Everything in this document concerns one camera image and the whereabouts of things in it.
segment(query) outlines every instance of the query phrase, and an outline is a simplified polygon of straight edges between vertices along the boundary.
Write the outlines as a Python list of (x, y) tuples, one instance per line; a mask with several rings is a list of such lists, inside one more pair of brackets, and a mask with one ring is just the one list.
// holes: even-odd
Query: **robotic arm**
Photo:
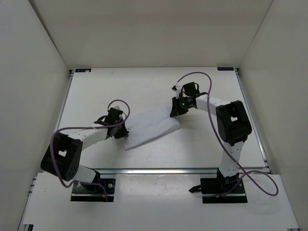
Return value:
[[(172, 89), (176, 92), (176, 97), (172, 98), (170, 117), (186, 114), (190, 108), (207, 111), (208, 95), (206, 92), (200, 93), (198, 84), (191, 82), (183, 86), (175, 85)], [(224, 147), (238, 162), (244, 142), (252, 132), (244, 105), (241, 101), (228, 102), (214, 97), (209, 98), (209, 104), (210, 113), (217, 117), (218, 132)], [(238, 179), (237, 164), (223, 151), (217, 169), (217, 180), (221, 190), (230, 188)]]
[[(94, 122), (93, 126), (119, 124), (123, 121), (122, 114), (123, 111), (118, 106), (110, 108), (108, 115), (100, 117)], [(81, 152), (99, 141), (106, 140), (110, 137), (120, 139), (125, 136), (128, 136), (125, 124), (108, 129), (78, 130), (70, 135), (65, 135), (60, 132), (57, 133), (53, 140), (53, 148), (62, 179), (65, 181), (77, 180), (80, 182), (99, 183), (99, 172), (79, 165)], [(50, 146), (43, 157), (40, 167), (42, 170), (57, 176), (51, 159)], [(92, 191), (95, 188), (92, 185), (85, 187), (88, 187)]]

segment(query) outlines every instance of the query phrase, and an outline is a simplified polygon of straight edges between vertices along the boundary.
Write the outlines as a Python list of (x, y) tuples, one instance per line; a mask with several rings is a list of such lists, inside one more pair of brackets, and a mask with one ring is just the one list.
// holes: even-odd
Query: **white cloth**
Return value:
[(170, 112), (171, 108), (161, 106), (130, 116), (125, 122), (129, 131), (128, 137), (123, 139), (125, 150), (179, 129), (180, 123), (175, 118), (170, 118)]

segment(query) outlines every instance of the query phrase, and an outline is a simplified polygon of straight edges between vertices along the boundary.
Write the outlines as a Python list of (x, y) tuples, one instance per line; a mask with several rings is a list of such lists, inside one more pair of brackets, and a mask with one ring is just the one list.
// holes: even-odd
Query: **white table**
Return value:
[[(270, 192), (265, 176), (254, 179)], [(281, 177), (280, 193), (265, 195), (244, 178), (248, 203), (202, 204), (199, 175), (117, 175), (115, 200), (71, 202), (71, 189), (49, 173), (40, 173), (23, 224), (33, 231), (287, 231), (298, 228)]]
[[(88, 73), (74, 73), (59, 127), (90, 126), (107, 113), (107, 105), (122, 99), (131, 114), (171, 105), (175, 96), (171, 87), (186, 73), (202, 71), (213, 80), (212, 96), (240, 100), (243, 95), (234, 71), (216, 67), (172, 68), (94, 68)], [(192, 75), (182, 83), (195, 81), (200, 91), (208, 90), (208, 79)], [(83, 151), (80, 163), (93, 168), (216, 168), (222, 149), (209, 124), (207, 113), (191, 109), (178, 116), (180, 129), (141, 147), (125, 151), (122, 141), (108, 139)], [(240, 163), (244, 167), (264, 167), (254, 131), (246, 141)]]

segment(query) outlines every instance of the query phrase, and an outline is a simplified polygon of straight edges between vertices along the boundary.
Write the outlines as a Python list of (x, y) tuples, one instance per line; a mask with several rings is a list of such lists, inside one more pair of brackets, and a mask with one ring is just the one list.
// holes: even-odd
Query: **cable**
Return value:
[[(183, 78), (185, 78), (186, 76), (189, 76), (189, 75), (192, 75), (192, 74), (202, 74), (202, 75), (206, 75), (206, 76), (208, 77), (208, 79), (209, 79), (209, 81), (210, 81), (210, 86), (209, 86), (209, 88), (208, 88), (207, 102), (206, 102), (206, 104), (207, 104), (207, 113), (208, 113), (208, 117), (209, 117), (209, 120), (210, 120), (212, 129), (213, 129), (213, 131), (214, 131), (214, 133), (215, 133), (215, 136), (216, 136), (216, 138), (217, 138), (217, 140), (218, 140), (220, 146), (222, 147), (222, 149), (225, 151), (225, 153), (228, 155), (228, 157), (230, 157), (230, 159), (231, 159), (233, 162), (235, 162), (235, 163), (237, 164), (237, 166), (238, 166), (238, 167), (243, 171), (243, 173), (244, 173), (244, 174), (239, 178), (239, 180), (238, 180), (237, 183), (234, 185), (234, 187), (233, 187), (231, 190), (229, 190), (228, 192), (226, 192), (226, 193), (221, 193), (221, 194), (215, 194), (215, 195), (204, 196), (204, 197), (216, 197), (216, 196), (227, 195), (228, 193), (230, 193), (231, 191), (233, 191), (233, 190), (236, 188), (236, 186), (240, 183), (240, 181), (242, 180), (242, 178), (243, 178), (244, 176), (247, 176), (247, 177), (248, 177), (248, 178), (249, 178), (249, 179), (261, 190), (261, 191), (262, 191), (262, 192), (264, 192), (265, 194), (267, 194), (267, 195), (269, 195), (269, 196), (277, 196), (278, 193), (279, 193), (278, 186), (277, 186), (276, 182), (274, 181), (274, 179), (273, 179), (272, 177), (269, 176), (269, 174), (267, 174), (267, 173), (265, 173), (265, 172), (258, 171), (258, 170), (251, 170), (251, 171), (248, 171), (248, 172), (247, 172), (247, 171), (242, 167), (242, 165), (241, 165), (240, 163), (238, 163), (238, 162), (232, 157), (232, 155), (228, 152), (228, 150), (227, 150), (227, 149), (225, 148), (225, 146), (223, 145), (223, 143), (222, 143), (222, 141), (221, 141), (221, 139), (220, 139), (220, 136), (218, 135), (218, 132), (216, 131), (216, 128), (215, 128), (215, 126), (214, 126), (213, 119), (212, 119), (212, 115), (211, 115), (211, 112), (210, 112), (210, 101), (209, 101), (209, 99), (210, 99), (210, 93), (211, 93), (211, 90), (212, 90), (212, 79), (211, 79), (211, 77), (210, 77), (208, 74), (204, 73), (204, 72), (196, 71), (196, 72), (191, 72), (191, 73), (188, 73), (188, 74), (184, 75), (183, 77), (181, 77), (181, 78), (177, 81), (177, 83), (180, 82), (180, 81), (181, 81)], [(250, 173), (253, 173), (253, 172), (261, 173), (261, 174), (267, 176), (267, 177), (274, 183), (274, 186), (275, 186), (275, 188), (276, 188), (276, 193), (269, 193), (269, 192), (265, 191), (265, 190), (264, 190), (264, 189), (263, 189), (263, 188), (262, 188), (262, 187), (250, 176)]]
[[(52, 160), (52, 164), (53, 164), (53, 167), (54, 167), (54, 170), (57, 174), (57, 177), (59, 178), (61, 184), (65, 187), (65, 188), (69, 188), (72, 186), (72, 184), (74, 184), (75, 182), (79, 182), (77, 180), (73, 180), (72, 182), (70, 182), (68, 185), (65, 184), (65, 182), (63, 181), (63, 178), (61, 177), (61, 173), (59, 171), (59, 168), (57, 166), (57, 162), (56, 162), (56, 159), (55, 159), (55, 156), (54, 156), (54, 149), (53, 149), (53, 140), (54, 140), (54, 137), (57, 133), (59, 133), (60, 131), (64, 131), (64, 130), (75, 130), (75, 129), (78, 129), (78, 130), (91, 130), (91, 129), (103, 129), (103, 128), (115, 128), (115, 127), (118, 127), (118, 126), (121, 126), (122, 124), (125, 123), (125, 121), (128, 119), (129, 115), (130, 115), (130, 107), (129, 105), (123, 101), (123, 100), (113, 100), (109, 103), (108, 105), (108, 108), (110, 107), (110, 105), (114, 102), (122, 102), (124, 103), (127, 108), (128, 108), (128, 114), (127, 116), (125, 117), (125, 119), (119, 123), (119, 124), (115, 124), (115, 125), (108, 125), (108, 126), (99, 126), (99, 127), (66, 127), (66, 128), (60, 128), (58, 130), (56, 130), (53, 135), (51, 136), (51, 141), (50, 141), (50, 154), (51, 154), (51, 160)], [(89, 183), (89, 182), (80, 182), (81, 184), (85, 184), (85, 185), (96, 185), (96, 186), (100, 186), (102, 189), (103, 189), (103, 192), (104, 194), (106, 195), (106, 201), (107, 201), (107, 192), (106, 192), (106, 189), (99, 183)]]

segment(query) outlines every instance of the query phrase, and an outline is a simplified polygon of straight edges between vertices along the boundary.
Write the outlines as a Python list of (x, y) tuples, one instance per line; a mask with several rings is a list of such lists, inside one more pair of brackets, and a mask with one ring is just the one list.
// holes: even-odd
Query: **white wall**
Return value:
[(270, 165), (308, 230), (308, 1), (275, 0), (240, 67)]
[(69, 72), (26, 0), (0, 3), (0, 230), (18, 228)]
[(239, 67), (271, 0), (30, 0), (70, 69)]

